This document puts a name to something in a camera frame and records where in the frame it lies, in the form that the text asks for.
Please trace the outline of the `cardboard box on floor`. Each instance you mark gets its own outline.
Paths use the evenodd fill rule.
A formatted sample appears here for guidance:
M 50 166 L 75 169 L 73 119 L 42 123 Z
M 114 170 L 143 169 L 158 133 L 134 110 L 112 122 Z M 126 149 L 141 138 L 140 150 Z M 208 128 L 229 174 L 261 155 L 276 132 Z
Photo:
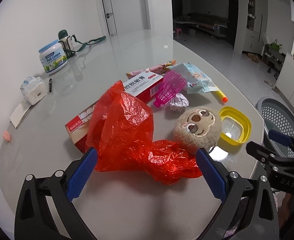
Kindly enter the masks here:
M 259 57 L 256 54 L 248 53 L 247 56 L 251 59 L 251 61 L 259 63 Z

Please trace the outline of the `flat white paper card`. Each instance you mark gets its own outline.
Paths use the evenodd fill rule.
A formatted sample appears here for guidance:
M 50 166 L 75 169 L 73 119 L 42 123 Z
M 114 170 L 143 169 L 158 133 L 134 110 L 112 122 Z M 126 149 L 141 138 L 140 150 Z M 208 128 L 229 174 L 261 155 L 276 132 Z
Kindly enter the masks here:
M 22 102 L 19 103 L 19 105 L 16 107 L 16 109 L 10 116 L 10 121 L 14 128 L 17 128 L 20 125 L 23 118 L 28 113 L 31 107 L 32 105 L 26 99 L 23 99 Z

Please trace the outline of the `yellow rimmed container lid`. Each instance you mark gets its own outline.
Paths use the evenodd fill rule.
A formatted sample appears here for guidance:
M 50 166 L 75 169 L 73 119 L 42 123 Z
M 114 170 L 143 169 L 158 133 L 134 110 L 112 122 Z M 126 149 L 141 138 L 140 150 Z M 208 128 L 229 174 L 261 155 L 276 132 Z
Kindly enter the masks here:
M 222 120 L 221 139 L 232 146 L 238 146 L 248 141 L 251 135 L 249 118 L 231 106 L 225 106 L 219 111 Z

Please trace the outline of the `grey perforated laundry basket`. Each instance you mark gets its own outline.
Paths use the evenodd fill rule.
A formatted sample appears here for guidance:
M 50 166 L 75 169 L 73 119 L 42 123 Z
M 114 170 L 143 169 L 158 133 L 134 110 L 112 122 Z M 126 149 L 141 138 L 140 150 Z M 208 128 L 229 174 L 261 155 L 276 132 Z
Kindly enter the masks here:
M 283 103 L 268 97 L 260 98 L 255 107 L 264 120 L 264 146 L 276 152 L 280 157 L 294 158 L 294 152 L 290 148 L 274 142 L 268 137 L 271 130 L 294 136 L 293 113 Z

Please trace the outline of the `yellow foam dart orange tip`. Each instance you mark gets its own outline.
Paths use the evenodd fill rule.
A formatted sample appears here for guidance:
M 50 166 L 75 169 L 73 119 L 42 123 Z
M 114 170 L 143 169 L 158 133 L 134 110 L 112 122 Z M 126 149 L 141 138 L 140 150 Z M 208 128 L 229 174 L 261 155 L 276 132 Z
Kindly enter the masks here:
M 227 103 L 228 97 L 218 88 L 217 90 L 213 91 L 215 96 L 217 96 L 223 103 Z

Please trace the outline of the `red white toothpaste box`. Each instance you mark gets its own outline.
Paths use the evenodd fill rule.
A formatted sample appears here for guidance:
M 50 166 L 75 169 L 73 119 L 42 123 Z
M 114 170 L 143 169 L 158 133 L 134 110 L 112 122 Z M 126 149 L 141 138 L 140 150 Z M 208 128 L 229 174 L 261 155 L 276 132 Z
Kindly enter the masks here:
M 124 82 L 123 85 L 125 92 L 137 97 L 144 103 L 148 103 L 158 93 L 162 81 L 162 75 L 144 70 Z M 82 153 L 86 151 L 87 133 L 95 104 L 96 102 L 91 104 L 65 125 L 71 141 Z

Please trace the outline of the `pink snack wrapper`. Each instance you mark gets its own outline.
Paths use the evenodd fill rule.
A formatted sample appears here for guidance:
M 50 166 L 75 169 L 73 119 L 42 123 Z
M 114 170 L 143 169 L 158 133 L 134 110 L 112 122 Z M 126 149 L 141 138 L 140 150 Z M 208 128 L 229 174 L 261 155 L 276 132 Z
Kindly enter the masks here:
M 157 66 L 153 66 L 153 67 L 150 67 L 150 68 L 147 68 L 147 69 L 144 69 L 144 70 L 136 70 L 134 72 L 129 72 L 129 73 L 126 73 L 126 76 L 128 79 L 131 79 L 133 78 L 134 76 L 144 72 L 144 71 L 149 71 L 149 72 L 153 72 L 155 74 L 158 74 L 158 75 L 163 75 L 165 74 L 166 72 L 168 72 L 170 69 L 169 67 L 170 66 L 174 66 L 176 64 L 176 60 L 172 60 L 172 61 L 169 61 L 165 64 L 160 64 L 160 65 L 157 65 Z

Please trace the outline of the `small black pen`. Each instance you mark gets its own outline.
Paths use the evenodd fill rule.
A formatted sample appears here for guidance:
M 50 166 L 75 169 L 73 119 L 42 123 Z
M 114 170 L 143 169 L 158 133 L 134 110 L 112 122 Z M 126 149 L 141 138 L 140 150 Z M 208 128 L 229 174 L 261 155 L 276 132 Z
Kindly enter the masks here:
M 52 79 L 49 79 L 48 85 L 49 85 L 49 93 L 51 93 L 52 92 L 52 87 L 53 87 L 53 80 Z

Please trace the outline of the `red plastic bag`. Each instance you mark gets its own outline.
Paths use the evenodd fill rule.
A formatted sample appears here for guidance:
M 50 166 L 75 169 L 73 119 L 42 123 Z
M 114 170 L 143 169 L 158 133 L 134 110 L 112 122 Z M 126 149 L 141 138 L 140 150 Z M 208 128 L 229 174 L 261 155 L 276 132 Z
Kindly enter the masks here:
M 95 148 L 98 172 L 145 172 L 164 185 L 202 175 L 195 156 L 175 141 L 153 140 L 150 107 L 117 81 L 96 102 L 86 148 Z

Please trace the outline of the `blue cartoon wet wipes pack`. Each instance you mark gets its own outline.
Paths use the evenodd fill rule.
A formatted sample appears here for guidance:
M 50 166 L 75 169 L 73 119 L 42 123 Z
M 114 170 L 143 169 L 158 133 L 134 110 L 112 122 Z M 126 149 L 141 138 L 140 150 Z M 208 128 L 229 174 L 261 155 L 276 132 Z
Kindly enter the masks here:
M 193 64 L 180 63 L 174 66 L 169 66 L 168 69 L 181 74 L 186 79 L 184 90 L 187 94 L 218 91 L 218 87 L 213 83 L 212 79 Z

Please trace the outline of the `crumpled white paper ball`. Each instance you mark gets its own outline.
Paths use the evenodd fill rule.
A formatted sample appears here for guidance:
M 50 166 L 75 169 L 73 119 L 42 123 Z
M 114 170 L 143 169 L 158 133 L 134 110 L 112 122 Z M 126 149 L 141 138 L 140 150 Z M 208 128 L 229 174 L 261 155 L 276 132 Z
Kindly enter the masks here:
M 189 101 L 182 93 L 177 93 L 170 101 L 170 110 L 182 112 L 189 106 Z

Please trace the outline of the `small pink eraser blob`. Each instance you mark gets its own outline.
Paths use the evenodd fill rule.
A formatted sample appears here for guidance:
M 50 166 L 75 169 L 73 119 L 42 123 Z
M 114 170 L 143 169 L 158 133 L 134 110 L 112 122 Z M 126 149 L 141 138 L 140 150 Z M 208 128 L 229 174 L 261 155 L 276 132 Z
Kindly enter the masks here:
M 8 131 L 4 131 L 2 137 L 6 142 L 11 141 L 11 135 L 10 135 L 10 133 Z

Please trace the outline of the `white tissue pack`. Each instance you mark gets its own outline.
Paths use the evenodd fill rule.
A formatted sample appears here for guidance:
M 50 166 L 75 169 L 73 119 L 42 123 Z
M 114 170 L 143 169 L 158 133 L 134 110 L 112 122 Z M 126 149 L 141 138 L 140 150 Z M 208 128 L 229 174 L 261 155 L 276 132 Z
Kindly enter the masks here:
M 31 105 L 37 104 L 48 93 L 48 89 L 44 80 L 41 77 L 33 76 L 28 76 L 26 79 L 24 79 L 20 90 L 23 97 Z

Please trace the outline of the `green bag on rack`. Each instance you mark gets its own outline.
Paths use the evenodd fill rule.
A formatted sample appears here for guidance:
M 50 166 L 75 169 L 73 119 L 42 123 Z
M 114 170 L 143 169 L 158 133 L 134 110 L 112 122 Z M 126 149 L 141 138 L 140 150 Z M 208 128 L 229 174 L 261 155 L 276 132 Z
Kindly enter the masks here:
M 278 39 L 275 39 L 274 42 L 272 42 L 272 43 L 270 44 L 270 47 L 271 47 L 273 50 L 279 52 L 280 49 L 281 49 L 281 47 L 282 47 L 282 45 L 281 45 L 281 44 L 278 44 Z

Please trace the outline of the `green lidded water bottle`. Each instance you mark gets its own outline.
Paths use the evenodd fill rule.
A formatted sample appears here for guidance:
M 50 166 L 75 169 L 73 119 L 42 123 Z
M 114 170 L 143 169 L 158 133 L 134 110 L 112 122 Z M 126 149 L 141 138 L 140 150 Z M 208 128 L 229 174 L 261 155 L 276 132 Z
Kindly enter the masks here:
M 67 30 L 63 29 L 58 32 L 59 43 L 62 45 L 62 48 L 67 56 L 71 58 L 75 55 L 75 49 L 72 42 L 72 37 L 68 34 Z

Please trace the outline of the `small pink stool far room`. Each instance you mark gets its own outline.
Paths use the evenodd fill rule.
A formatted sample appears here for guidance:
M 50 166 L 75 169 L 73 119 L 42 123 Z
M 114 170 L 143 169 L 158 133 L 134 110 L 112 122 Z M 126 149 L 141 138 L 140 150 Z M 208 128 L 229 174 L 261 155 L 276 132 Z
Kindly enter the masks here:
M 177 38 L 180 38 L 182 36 L 182 29 L 181 28 L 176 28 L 175 34 Z

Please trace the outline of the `pink plastic fan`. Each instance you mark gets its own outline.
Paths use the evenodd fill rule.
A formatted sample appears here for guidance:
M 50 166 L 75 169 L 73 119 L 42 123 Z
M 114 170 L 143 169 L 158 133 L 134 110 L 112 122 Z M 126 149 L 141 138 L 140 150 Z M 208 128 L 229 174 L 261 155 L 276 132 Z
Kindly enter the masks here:
M 155 96 L 154 105 L 162 107 L 166 105 L 177 93 L 179 93 L 186 86 L 186 79 L 171 70 L 165 74 L 163 81 L 160 84 L 158 93 Z

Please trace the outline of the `beige plush monkey toy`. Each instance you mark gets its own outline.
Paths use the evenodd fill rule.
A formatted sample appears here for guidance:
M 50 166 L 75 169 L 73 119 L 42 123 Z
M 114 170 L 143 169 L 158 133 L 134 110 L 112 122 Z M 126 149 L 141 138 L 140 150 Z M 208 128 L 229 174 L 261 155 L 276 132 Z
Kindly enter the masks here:
M 217 111 L 198 106 L 187 109 L 177 120 L 173 137 L 189 154 L 198 149 L 209 150 L 218 143 L 222 131 L 221 117 Z

